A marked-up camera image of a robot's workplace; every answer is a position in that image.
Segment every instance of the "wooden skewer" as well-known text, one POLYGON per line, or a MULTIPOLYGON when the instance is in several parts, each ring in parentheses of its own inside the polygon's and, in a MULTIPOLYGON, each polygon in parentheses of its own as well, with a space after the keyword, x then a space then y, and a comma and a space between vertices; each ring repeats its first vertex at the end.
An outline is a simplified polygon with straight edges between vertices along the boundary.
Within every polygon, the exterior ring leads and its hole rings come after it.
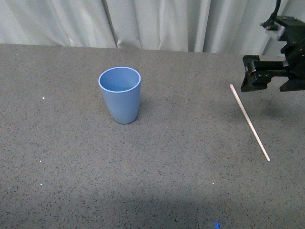
POLYGON ((238 94, 236 93, 236 90, 235 90, 233 84, 230 85, 230 88, 231 88, 231 91, 233 92, 233 95, 234 95, 234 97, 235 97, 235 99, 236 99, 240 109, 242 110, 242 112, 244 114, 244 117, 246 118, 246 120, 247 120, 247 122, 248 122, 248 124, 249 124, 249 126, 250 126, 250 128, 251 128, 251 130, 252 130, 252 132, 253 132, 253 134, 254 134, 254 136, 255 136, 255 138, 256 138, 259 146, 260 146, 260 148, 262 149, 262 151, 263 151, 267 161, 270 161, 270 158, 269 158, 269 156, 268 156, 268 154, 267 154, 267 152, 266 152, 266 150, 265 150, 261 140, 259 139, 259 137, 257 135, 257 132, 255 131, 254 126, 252 125, 251 120, 250 120, 246 110, 244 109, 242 101, 239 99, 238 94))

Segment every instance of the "white curtain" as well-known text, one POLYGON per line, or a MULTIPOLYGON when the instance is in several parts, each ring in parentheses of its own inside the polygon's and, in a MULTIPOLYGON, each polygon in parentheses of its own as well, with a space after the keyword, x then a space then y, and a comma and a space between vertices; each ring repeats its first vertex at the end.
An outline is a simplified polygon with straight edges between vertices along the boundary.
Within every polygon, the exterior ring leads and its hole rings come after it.
MULTIPOLYGON (((276 0, 0 0, 0 43, 279 55, 276 0)), ((305 21, 305 0, 278 15, 305 21)))

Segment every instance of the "blue cup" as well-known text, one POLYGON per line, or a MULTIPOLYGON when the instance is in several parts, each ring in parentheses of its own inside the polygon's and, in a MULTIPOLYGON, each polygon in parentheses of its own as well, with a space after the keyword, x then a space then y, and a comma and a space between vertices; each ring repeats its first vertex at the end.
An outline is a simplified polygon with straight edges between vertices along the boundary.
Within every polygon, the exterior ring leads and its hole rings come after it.
POLYGON ((111 68, 100 75, 99 85, 114 120, 120 124, 134 121, 140 107, 140 74, 128 67, 111 68))

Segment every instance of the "cable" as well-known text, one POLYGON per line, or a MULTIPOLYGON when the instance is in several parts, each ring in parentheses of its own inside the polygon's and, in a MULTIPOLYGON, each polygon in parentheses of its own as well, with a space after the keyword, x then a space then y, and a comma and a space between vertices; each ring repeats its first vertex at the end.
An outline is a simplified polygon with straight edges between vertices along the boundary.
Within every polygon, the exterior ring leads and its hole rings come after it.
POLYGON ((273 13, 270 16, 271 19, 274 20, 276 18, 278 10, 280 9, 280 5, 281 5, 281 0, 276 0, 275 9, 274 9, 273 13))
POLYGON ((261 23, 261 25, 268 29, 268 30, 278 30, 278 26, 275 25, 275 18, 277 17, 277 13, 278 13, 278 10, 280 9, 280 5, 281 5, 281 0, 276 0, 276 5, 275 5, 275 9, 273 11, 273 13, 270 15, 270 18, 264 22, 264 23, 261 23))

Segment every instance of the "gray table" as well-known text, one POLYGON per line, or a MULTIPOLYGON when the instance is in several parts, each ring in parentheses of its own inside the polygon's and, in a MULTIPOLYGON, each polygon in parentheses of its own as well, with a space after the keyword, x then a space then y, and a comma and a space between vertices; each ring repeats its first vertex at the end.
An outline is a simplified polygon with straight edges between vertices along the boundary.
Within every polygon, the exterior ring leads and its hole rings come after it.
POLYGON ((241 93, 242 56, 0 45, 0 228, 304 228, 304 92, 241 93), (142 75, 137 119, 98 77, 142 75), (269 154, 267 162, 230 90, 269 154))

